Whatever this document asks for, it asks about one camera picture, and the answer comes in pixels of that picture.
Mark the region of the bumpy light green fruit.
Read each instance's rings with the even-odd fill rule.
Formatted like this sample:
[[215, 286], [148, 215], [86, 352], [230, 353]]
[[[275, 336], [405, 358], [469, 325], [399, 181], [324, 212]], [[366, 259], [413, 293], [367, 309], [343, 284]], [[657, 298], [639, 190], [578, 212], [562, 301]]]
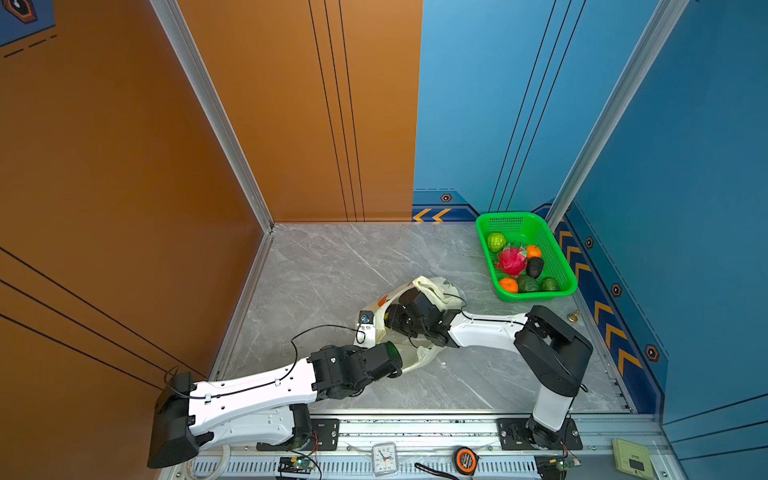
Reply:
[[498, 253], [508, 244], [506, 237], [498, 232], [490, 233], [486, 238], [486, 245], [491, 253]]

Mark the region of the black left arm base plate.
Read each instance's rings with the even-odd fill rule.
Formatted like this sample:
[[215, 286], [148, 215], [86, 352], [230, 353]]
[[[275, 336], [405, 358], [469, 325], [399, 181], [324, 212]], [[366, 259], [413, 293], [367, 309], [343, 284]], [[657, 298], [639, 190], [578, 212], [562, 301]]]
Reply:
[[274, 452], [296, 450], [301, 452], [336, 451], [340, 421], [336, 418], [309, 418], [300, 420], [293, 428], [292, 436], [278, 445], [258, 443], [258, 451]]

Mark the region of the red dragon fruit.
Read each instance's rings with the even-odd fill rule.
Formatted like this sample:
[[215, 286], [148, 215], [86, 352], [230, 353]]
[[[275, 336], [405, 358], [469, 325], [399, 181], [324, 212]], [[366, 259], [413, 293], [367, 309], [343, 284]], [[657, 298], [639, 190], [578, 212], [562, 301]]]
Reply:
[[519, 277], [526, 266], [527, 254], [525, 249], [505, 247], [496, 255], [495, 268], [509, 277]]

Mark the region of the yellow printed plastic bag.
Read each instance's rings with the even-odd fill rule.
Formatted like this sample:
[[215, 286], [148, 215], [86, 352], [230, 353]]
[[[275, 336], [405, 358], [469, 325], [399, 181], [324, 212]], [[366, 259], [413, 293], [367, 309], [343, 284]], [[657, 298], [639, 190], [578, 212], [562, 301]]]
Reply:
[[371, 302], [362, 309], [374, 312], [376, 330], [368, 332], [359, 330], [354, 344], [370, 348], [387, 341], [392, 342], [402, 358], [402, 371], [404, 373], [426, 366], [443, 350], [443, 347], [434, 345], [423, 336], [409, 339], [405, 335], [390, 330], [384, 325], [383, 315], [386, 308], [394, 299], [410, 287], [416, 287], [424, 292], [430, 300], [434, 300], [441, 308], [459, 308], [464, 297], [463, 292], [444, 277], [419, 276], [407, 284], [398, 286], [389, 294]]

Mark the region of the dark green avocado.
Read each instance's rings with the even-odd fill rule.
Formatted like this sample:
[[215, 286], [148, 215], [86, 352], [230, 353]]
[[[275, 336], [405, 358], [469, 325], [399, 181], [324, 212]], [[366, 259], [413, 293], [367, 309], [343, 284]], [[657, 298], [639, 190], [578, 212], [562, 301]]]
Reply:
[[516, 279], [518, 292], [520, 294], [539, 292], [541, 287], [536, 278], [528, 275], [521, 275]]

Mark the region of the black dark avocado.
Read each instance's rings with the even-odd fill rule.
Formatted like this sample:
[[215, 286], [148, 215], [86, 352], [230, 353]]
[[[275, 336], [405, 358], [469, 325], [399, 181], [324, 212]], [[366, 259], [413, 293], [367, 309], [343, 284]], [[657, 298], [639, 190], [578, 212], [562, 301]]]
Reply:
[[526, 263], [526, 274], [538, 279], [544, 270], [545, 262], [542, 257], [529, 257]]

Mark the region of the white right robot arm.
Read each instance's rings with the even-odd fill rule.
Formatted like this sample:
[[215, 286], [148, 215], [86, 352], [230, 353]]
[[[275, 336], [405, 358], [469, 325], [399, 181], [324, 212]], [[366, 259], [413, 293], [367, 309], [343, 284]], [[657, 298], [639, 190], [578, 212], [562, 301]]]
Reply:
[[417, 343], [425, 340], [440, 348], [484, 347], [519, 354], [540, 384], [532, 413], [518, 429], [525, 441], [541, 450], [581, 449], [570, 410], [587, 390], [591, 342], [543, 305], [523, 314], [485, 317], [463, 306], [455, 294], [411, 285], [381, 301], [373, 321], [391, 341], [403, 338], [415, 352], [427, 349]]

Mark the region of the orange fruit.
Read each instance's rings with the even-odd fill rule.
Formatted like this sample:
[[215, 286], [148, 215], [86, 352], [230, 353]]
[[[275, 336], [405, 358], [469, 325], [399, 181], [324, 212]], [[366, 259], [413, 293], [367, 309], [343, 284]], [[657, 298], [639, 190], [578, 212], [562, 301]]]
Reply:
[[528, 259], [531, 259], [531, 258], [541, 258], [542, 257], [542, 251], [536, 245], [528, 245], [526, 247], [526, 256], [527, 256]]
[[503, 291], [510, 294], [517, 294], [519, 292], [518, 282], [514, 278], [501, 278], [499, 286]]

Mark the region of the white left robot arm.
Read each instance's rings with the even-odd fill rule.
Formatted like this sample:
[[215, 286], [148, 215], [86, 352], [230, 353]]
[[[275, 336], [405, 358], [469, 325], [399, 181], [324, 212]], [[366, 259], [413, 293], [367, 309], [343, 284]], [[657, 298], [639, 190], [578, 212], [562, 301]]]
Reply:
[[329, 345], [288, 366], [218, 383], [176, 374], [155, 402], [147, 466], [172, 467], [224, 445], [313, 446], [310, 405], [357, 395], [402, 368], [398, 349], [385, 342]]

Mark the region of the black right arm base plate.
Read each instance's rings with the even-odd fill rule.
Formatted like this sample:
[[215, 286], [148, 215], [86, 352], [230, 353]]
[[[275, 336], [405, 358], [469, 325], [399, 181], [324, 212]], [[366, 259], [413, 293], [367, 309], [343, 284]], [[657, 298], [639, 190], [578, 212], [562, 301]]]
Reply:
[[573, 418], [567, 417], [558, 431], [551, 431], [532, 417], [500, 418], [496, 421], [501, 448], [512, 450], [568, 451], [583, 449], [580, 432]]

